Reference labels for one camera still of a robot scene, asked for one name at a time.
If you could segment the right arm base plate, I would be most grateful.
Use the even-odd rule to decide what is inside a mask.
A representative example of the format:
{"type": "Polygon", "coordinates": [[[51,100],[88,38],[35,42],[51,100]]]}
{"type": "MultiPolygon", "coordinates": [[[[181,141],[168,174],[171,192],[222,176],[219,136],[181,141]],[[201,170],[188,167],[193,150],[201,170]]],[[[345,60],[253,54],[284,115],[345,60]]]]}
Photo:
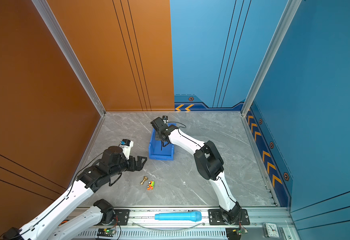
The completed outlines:
{"type": "Polygon", "coordinates": [[[209,209],[209,223],[212,226],[218,225],[235,225],[249,226],[251,224],[248,211],[239,210],[239,214],[234,217],[233,214],[226,213],[220,209],[209,209]]]}

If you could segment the circuit board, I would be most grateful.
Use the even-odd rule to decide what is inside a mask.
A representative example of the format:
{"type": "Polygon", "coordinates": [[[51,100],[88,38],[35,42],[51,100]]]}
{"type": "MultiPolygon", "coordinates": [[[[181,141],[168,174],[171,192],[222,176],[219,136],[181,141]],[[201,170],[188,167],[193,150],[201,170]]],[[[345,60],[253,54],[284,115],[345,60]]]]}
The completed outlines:
{"type": "Polygon", "coordinates": [[[118,231],[116,229],[111,228],[99,228],[96,233],[97,239],[109,239],[109,238],[117,238],[118,231]]]}
{"type": "Polygon", "coordinates": [[[246,228],[226,228],[226,236],[228,240],[241,240],[244,234],[247,234],[246,228]]]}

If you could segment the small brass fitting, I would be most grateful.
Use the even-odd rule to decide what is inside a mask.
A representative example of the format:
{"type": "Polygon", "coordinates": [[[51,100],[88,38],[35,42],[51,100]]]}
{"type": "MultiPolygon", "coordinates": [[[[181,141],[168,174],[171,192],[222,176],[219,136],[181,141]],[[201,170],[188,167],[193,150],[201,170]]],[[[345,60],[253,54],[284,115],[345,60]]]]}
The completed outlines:
{"type": "Polygon", "coordinates": [[[144,176],[143,180],[140,182],[141,185],[143,185],[148,180],[148,177],[144,176]]]}

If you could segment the small orange toy block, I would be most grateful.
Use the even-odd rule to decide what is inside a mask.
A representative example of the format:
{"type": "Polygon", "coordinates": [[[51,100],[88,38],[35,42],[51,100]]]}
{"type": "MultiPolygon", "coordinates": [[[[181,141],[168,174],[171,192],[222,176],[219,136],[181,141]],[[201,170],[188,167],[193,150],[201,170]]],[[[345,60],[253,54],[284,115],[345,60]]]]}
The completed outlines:
{"type": "Polygon", "coordinates": [[[148,191],[153,190],[154,189],[154,184],[155,184],[155,181],[149,181],[148,182],[148,186],[147,186],[147,190],[148,191]]]}

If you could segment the small white clock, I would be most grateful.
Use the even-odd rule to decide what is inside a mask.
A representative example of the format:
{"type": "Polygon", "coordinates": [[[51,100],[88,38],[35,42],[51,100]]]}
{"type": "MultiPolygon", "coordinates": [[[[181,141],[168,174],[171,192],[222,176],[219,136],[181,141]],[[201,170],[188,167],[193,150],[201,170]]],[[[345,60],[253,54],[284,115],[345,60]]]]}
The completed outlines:
{"type": "Polygon", "coordinates": [[[267,238],[279,239],[281,237],[278,226],[273,223],[264,223],[265,235],[267,238]]]}

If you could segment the aluminium corner post right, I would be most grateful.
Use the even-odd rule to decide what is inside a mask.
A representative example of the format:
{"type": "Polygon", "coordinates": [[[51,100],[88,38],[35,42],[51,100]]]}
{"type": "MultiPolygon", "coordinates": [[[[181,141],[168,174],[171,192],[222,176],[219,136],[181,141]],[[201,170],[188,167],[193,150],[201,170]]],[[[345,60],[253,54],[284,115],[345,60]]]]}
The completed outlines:
{"type": "Polygon", "coordinates": [[[250,107],[255,100],[255,97],[269,71],[269,68],[281,46],[281,43],[284,40],[284,37],[296,15],[296,12],[298,11],[301,2],[302,0],[289,0],[287,2],[286,7],[278,22],[278,25],[267,48],[265,56],[261,62],[259,70],[254,78],[254,81],[250,87],[244,105],[242,107],[241,113],[243,117],[245,117],[248,111],[250,110],[250,107]]]}

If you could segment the right circuit board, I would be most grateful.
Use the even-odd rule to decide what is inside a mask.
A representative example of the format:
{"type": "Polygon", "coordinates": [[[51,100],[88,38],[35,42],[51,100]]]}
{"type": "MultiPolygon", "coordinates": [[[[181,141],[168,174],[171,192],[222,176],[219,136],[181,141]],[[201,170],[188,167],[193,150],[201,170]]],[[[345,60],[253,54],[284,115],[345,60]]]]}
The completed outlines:
{"type": "Polygon", "coordinates": [[[226,228],[226,236],[228,240],[241,240],[244,234],[247,234],[246,228],[226,228]]]}

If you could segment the blue plastic bin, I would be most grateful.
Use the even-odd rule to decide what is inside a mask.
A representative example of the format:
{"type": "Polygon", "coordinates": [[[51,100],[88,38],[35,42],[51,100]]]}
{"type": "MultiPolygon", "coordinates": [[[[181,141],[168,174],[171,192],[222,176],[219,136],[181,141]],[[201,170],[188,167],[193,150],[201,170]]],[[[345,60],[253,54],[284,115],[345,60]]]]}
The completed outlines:
{"type": "Polygon", "coordinates": [[[174,159],[174,145],[167,144],[165,147],[162,145],[161,140],[156,138],[156,130],[153,129],[149,147],[148,147],[148,156],[151,160],[159,161],[173,161],[174,159]]]}

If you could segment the cyan plastic cylinder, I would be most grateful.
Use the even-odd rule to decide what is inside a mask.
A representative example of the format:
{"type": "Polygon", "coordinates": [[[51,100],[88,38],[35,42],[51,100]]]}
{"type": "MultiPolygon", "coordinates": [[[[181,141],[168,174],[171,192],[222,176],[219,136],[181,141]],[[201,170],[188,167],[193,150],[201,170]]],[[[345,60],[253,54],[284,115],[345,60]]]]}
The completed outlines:
{"type": "Polygon", "coordinates": [[[202,213],[199,211],[160,213],[160,214],[155,214],[154,219],[157,221],[199,222],[202,220],[202,213]]]}

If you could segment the aluminium corner post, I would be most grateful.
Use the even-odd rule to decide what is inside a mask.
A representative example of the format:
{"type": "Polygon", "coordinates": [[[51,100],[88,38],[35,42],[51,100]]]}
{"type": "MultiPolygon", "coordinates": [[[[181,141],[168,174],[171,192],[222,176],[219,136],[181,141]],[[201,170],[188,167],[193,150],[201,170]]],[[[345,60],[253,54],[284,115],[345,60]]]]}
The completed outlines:
{"type": "Polygon", "coordinates": [[[281,43],[284,40],[284,37],[296,15],[296,12],[298,11],[301,2],[302,0],[289,0],[287,2],[286,7],[278,22],[278,25],[267,48],[265,56],[261,62],[259,70],[254,78],[254,81],[250,87],[244,105],[242,107],[241,113],[243,117],[245,117],[248,111],[250,110],[250,107],[255,100],[255,97],[269,71],[269,68],[281,46],[281,43]]]}
{"type": "Polygon", "coordinates": [[[106,114],[105,107],[103,106],[99,96],[97,95],[93,85],[91,84],[83,66],[81,65],[77,55],[75,54],[69,40],[67,39],[63,29],[61,28],[57,18],[55,17],[51,7],[47,1],[32,0],[39,15],[42,17],[45,25],[52,34],[54,40],[58,44],[60,50],[68,61],[70,67],[74,71],[76,77],[83,86],[85,92],[93,103],[94,107],[98,111],[101,117],[106,114]]]}

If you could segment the aluminium corner post left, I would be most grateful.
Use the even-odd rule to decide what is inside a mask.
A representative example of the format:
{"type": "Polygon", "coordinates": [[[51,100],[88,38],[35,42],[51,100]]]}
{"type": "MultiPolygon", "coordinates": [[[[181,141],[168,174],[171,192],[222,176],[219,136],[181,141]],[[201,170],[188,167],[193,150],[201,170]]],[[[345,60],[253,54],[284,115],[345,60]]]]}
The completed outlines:
{"type": "Polygon", "coordinates": [[[61,28],[57,18],[55,17],[51,7],[47,1],[32,0],[39,15],[42,17],[45,25],[52,34],[54,40],[58,44],[60,50],[68,61],[70,67],[74,71],[76,77],[83,86],[85,92],[93,103],[94,107],[98,111],[101,117],[106,114],[105,107],[103,106],[99,96],[97,95],[93,85],[91,84],[83,66],[81,65],[77,55],[75,54],[69,40],[67,39],[63,29],[61,28]]]}

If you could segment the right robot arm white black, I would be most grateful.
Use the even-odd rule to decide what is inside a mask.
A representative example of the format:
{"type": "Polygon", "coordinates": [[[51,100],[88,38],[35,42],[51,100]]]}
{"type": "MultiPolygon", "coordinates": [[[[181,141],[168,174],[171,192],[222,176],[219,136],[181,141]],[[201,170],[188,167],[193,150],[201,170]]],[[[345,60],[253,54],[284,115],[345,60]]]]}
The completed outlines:
{"type": "Polygon", "coordinates": [[[173,144],[194,156],[199,174],[208,180],[218,197],[224,222],[233,225],[241,221],[243,209],[232,194],[224,172],[224,160],[212,141],[199,141],[157,117],[150,123],[162,143],[173,144]]]}

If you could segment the aluminium front rail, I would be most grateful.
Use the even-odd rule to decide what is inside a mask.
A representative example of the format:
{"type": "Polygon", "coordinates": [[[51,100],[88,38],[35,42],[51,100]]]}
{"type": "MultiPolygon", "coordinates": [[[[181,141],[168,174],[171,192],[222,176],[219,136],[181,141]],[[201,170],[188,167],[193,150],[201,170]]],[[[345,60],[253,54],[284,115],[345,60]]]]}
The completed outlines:
{"type": "Polygon", "coordinates": [[[293,220],[285,208],[245,207],[248,211],[249,226],[218,225],[209,223],[209,209],[213,207],[119,207],[129,209],[130,215],[127,226],[104,226],[96,223],[100,219],[100,212],[93,207],[79,207],[68,216],[68,221],[58,226],[49,240],[227,240],[226,228],[246,228],[241,240],[298,240],[298,231],[293,220]],[[171,212],[202,213],[202,220],[191,221],[157,221],[155,214],[171,212]],[[278,226],[281,237],[267,238],[264,223],[278,226]],[[111,228],[118,231],[118,237],[97,239],[99,228],[111,228]]]}

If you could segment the left circuit board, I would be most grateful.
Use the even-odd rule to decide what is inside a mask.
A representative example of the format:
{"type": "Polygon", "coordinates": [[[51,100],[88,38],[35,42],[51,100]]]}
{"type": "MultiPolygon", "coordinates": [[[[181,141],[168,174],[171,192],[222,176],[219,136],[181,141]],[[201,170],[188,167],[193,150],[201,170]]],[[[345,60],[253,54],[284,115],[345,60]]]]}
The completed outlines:
{"type": "Polygon", "coordinates": [[[109,239],[109,238],[117,238],[118,231],[116,229],[111,228],[99,228],[96,233],[97,239],[109,239]]]}

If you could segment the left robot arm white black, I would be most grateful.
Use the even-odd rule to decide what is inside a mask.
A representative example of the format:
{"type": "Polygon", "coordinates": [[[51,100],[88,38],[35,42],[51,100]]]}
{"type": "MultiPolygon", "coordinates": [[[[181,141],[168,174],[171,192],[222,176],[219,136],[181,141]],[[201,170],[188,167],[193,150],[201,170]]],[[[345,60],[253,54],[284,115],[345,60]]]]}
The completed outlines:
{"type": "Polygon", "coordinates": [[[126,155],[130,147],[111,146],[106,149],[101,158],[91,166],[82,170],[67,191],[47,207],[41,214],[21,228],[10,228],[0,236],[0,240],[46,240],[59,224],[82,202],[96,193],[103,185],[110,182],[111,177],[123,172],[141,171],[148,160],[147,157],[137,158],[126,155]]]}

